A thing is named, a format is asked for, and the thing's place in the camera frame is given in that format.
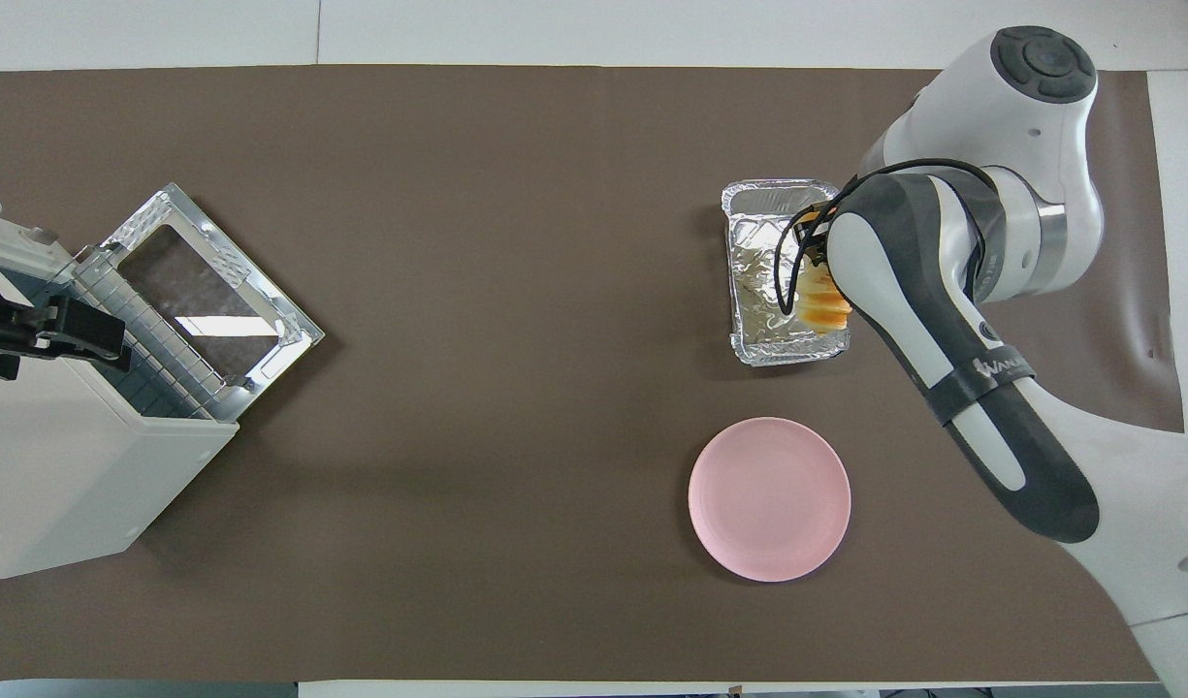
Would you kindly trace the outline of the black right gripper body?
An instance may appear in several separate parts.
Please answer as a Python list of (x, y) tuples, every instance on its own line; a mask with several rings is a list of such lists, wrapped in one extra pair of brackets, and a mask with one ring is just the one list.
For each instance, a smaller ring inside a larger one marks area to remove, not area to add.
[(808, 264), (827, 262), (827, 231), (830, 220), (838, 208), (803, 208), (800, 211), (800, 256), (805, 256)]

